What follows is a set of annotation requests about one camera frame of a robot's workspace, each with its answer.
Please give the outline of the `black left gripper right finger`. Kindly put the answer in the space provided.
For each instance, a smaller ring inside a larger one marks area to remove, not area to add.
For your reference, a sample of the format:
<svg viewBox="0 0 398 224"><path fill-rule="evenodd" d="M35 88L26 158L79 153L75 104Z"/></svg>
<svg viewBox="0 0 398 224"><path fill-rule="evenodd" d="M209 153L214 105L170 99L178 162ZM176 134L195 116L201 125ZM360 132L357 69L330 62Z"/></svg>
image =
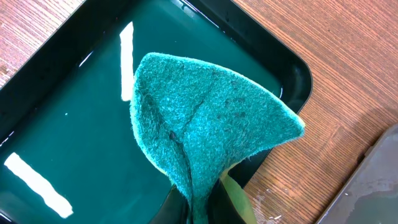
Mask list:
<svg viewBox="0 0 398 224"><path fill-rule="evenodd" d="M245 224L220 179L208 198L207 215L209 224Z"/></svg>

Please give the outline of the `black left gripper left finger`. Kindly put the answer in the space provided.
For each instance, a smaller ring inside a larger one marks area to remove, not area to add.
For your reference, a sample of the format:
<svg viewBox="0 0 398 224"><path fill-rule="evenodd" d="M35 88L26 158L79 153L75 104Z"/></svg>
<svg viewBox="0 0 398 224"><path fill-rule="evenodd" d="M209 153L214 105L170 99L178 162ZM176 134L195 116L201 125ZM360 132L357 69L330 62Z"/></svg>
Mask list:
<svg viewBox="0 0 398 224"><path fill-rule="evenodd" d="M190 207L187 199L173 185L159 211L149 224L187 224L190 221Z"/></svg>

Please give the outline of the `green yellow sponge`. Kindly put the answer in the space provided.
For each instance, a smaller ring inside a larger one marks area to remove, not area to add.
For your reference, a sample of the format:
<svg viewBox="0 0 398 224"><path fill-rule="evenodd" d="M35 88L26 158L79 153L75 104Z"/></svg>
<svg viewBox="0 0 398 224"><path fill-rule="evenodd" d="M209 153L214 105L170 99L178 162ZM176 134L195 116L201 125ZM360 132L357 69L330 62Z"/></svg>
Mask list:
<svg viewBox="0 0 398 224"><path fill-rule="evenodd" d="M304 135L305 124L259 84L219 65L146 54L134 77L134 137L206 223L206 204L233 165Z"/></svg>

